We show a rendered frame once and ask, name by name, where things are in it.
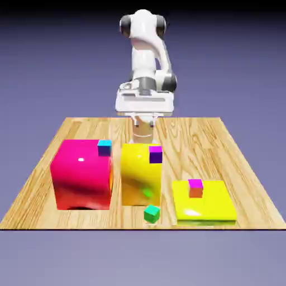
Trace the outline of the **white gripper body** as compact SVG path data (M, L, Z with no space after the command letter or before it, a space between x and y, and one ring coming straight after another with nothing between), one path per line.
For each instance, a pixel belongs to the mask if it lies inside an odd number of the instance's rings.
M121 115L170 116L174 111L174 94L151 90L150 95L143 96L137 89L119 89L115 110Z

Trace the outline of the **small purple cube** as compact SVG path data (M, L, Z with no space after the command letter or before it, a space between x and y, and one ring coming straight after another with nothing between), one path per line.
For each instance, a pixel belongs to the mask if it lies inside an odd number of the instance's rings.
M149 146L149 163L161 164L163 161L163 150L160 145Z

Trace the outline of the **small blue cube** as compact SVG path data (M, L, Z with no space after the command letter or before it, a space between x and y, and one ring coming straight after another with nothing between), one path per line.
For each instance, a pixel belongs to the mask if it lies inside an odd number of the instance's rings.
M112 141L100 139L97 144L98 156L111 156L112 155Z

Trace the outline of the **small orange cube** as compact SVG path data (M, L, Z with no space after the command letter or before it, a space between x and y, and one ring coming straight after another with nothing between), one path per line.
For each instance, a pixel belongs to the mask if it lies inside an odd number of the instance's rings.
M203 182L201 179L189 179L189 197L202 198L203 197Z

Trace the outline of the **small green cube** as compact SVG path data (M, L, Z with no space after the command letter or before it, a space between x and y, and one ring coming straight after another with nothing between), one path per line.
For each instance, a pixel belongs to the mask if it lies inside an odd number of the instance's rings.
M160 208L148 205L144 210L144 220L148 223L156 223L160 218Z

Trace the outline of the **large tall yellow box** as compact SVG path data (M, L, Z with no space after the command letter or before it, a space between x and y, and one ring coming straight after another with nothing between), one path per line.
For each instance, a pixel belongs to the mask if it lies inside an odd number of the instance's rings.
M161 164L149 163L149 146L124 144L121 152L121 196L124 206L158 206L161 200Z

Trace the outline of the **large pink box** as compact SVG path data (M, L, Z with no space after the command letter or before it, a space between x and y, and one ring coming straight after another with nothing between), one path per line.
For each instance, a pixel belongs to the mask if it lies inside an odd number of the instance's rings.
M112 155L98 156L98 140L66 139L50 164L59 210L109 210L112 197Z

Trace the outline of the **large flat yellow box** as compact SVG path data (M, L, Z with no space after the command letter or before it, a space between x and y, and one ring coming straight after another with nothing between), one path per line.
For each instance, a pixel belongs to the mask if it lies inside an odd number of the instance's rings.
M235 206L222 180L204 180L202 197L190 197L188 180L172 182L177 224L180 226L233 225Z

